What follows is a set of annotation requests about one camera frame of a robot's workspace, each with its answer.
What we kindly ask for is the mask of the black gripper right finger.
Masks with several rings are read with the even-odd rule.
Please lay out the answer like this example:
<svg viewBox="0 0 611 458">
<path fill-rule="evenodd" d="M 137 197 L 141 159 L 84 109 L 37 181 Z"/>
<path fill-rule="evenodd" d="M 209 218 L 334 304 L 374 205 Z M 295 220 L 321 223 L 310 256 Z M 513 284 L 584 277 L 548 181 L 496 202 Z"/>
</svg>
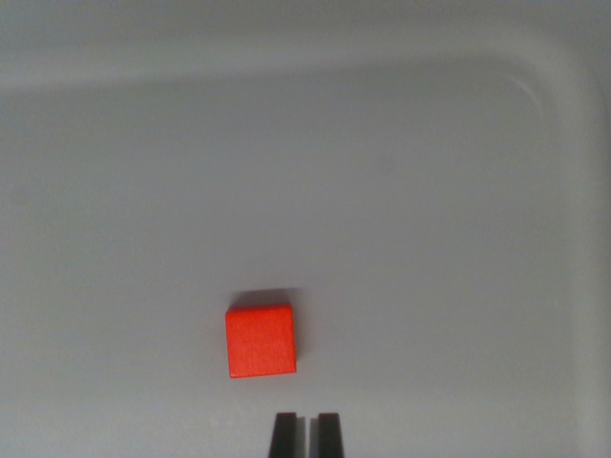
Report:
<svg viewBox="0 0 611 458">
<path fill-rule="evenodd" d="M 340 415 L 320 413 L 310 420 L 309 456 L 311 458 L 344 458 Z"/>
</svg>

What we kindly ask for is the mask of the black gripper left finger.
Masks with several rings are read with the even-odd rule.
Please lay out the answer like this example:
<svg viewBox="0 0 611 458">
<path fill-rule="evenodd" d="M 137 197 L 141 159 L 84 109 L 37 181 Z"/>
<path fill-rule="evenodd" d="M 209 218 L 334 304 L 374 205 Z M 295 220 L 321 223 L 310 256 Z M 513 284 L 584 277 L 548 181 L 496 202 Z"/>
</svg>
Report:
<svg viewBox="0 0 611 458">
<path fill-rule="evenodd" d="M 304 417 L 299 417 L 296 412 L 276 414 L 268 457 L 306 457 L 306 419 Z"/>
</svg>

